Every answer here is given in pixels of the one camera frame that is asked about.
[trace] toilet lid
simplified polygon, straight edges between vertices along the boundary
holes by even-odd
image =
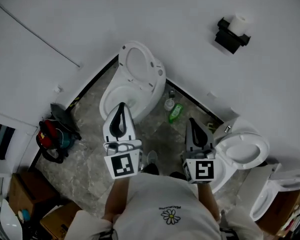
[[[217,153],[239,170],[260,165],[269,154],[266,140],[255,133],[228,134],[215,147]]]
[[[142,43],[137,41],[126,43],[119,52],[119,65],[129,82],[149,92],[155,88],[156,59]]]

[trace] toilet paper roll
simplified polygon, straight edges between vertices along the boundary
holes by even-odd
[[[242,36],[247,30],[248,28],[250,27],[250,22],[246,19],[246,17],[240,15],[240,14],[236,14],[228,29],[236,34],[238,37]]]

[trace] cardboard box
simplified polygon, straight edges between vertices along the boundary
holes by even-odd
[[[54,240],[63,240],[77,211],[80,210],[81,208],[75,202],[71,201],[42,218],[40,224],[49,232]]]
[[[26,209],[32,220],[39,220],[57,204],[59,196],[40,172],[12,175],[9,206],[15,214]]]
[[[288,231],[280,229],[298,205],[300,205],[300,190],[279,192],[268,210],[256,223],[270,235],[285,237]]]

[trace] flower print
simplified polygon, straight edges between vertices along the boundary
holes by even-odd
[[[168,209],[168,210],[164,210],[161,213],[161,216],[163,216],[163,219],[165,220],[165,222],[170,225],[174,225],[176,223],[179,222],[179,220],[181,219],[180,217],[176,216],[176,210],[175,209]]]

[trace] toilet bowl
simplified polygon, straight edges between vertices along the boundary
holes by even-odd
[[[264,162],[269,143],[254,126],[242,117],[222,124],[213,134],[216,142],[212,192],[217,192],[236,172],[251,169]]]
[[[137,124],[157,105],[165,90],[165,67],[137,41],[123,45],[118,60],[119,67],[102,95],[100,114],[106,120],[112,109],[124,102]]]
[[[236,205],[242,206],[254,221],[265,214],[278,192],[300,190],[300,175],[278,172],[280,166],[268,164],[251,169],[237,193]]]

